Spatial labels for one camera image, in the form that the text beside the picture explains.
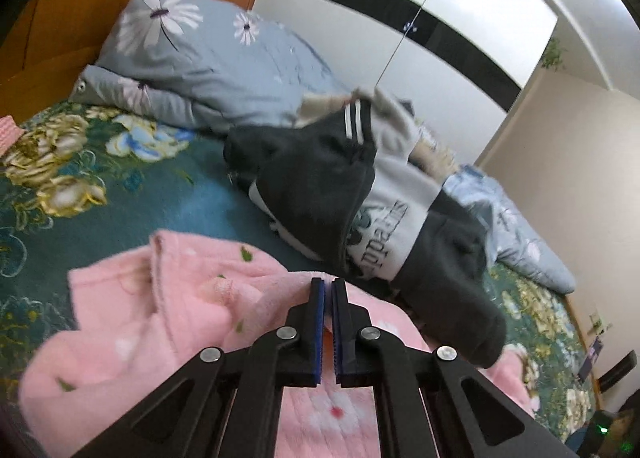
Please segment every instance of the bed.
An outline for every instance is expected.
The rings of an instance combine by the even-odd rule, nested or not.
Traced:
[[[253,0],[231,1],[248,9]],[[20,184],[0,174],[1,418],[3,431],[36,456],[42,451],[21,421],[17,390],[38,346],[74,328],[69,269],[147,243],[164,228],[241,240],[290,270],[327,270],[277,238],[232,186],[222,139],[63,100],[126,2],[31,0],[0,49],[0,102],[31,132],[12,151],[24,167]],[[134,138],[135,128],[147,143]],[[44,160],[48,153],[34,150],[33,141],[47,134],[65,138],[71,156]],[[108,152],[114,138],[128,146],[124,155]],[[591,382],[580,385],[572,373],[585,352],[564,300],[501,264],[486,273],[484,288],[527,364],[537,420],[564,439],[596,408]]]

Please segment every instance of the ceiling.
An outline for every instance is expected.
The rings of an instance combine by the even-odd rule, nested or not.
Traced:
[[[640,99],[640,29],[621,0],[546,0],[559,16],[554,35],[564,70]]]

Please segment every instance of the yellow flower print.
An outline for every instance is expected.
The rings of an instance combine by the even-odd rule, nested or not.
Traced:
[[[566,413],[561,422],[561,440],[565,441],[569,435],[577,431],[587,421],[591,409],[589,394],[581,390],[566,391]]]
[[[111,118],[117,117],[122,113],[121,109],[117,107],[102,107],[100,105],[94,105],[87,109],[84,112],[85,117],[92,119],[95,118],[97,120],[107,121],[111,120]]]
[[[537,344],[536,355],[543,360],[548,358],[551,355],[551,346],[548,344]]]
[[[524,311],[536,323],[538,333],[555,340],[558,333],[565,332],[566,327],[562,319],[558,318],[549,290],[524,279],[516,279],[516,286]]]
[[[5,176],[12,184],[37,188],[86,142],[88,123],[76,114],[52,117],[25,133],[4,157]]]
[[[56,176],[36,192],[38,203],[49,216],[70,218],[92,205],[106,205],[106,189],[75,176]]]

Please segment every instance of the pink towel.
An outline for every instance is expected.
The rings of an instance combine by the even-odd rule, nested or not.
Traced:
[[[71,271],[79,330],[45,342],[25,372],[20,405],[27,424],[52,458],[70,456],[200,349],[233,351],[281,326],[290,306],[308,298],[312,277],[334,279],[287,272],[248,245],[167,231],[148,247]],[[352,285],[347,291],[375,326],[428,350],[398,307]],[[325,330],[322,384],[286,388],[276,456],[380,456],[372,390],[336,386],[332,353]],[[504,354],[486,374],[532,414],[517,356]]]
[[[26,131],[15,124],[11,115],[0,118],[0,156],[4,155],[24,133]]]

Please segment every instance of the electrical outlet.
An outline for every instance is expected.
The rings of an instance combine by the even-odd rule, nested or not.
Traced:
[[[600,315],[597,310],[589,316],[589,319],[591,320],[591,329],[589,330],[589,333],[603,335],[604,332],[613,327],[612,323],[606,324],[602,315]]]

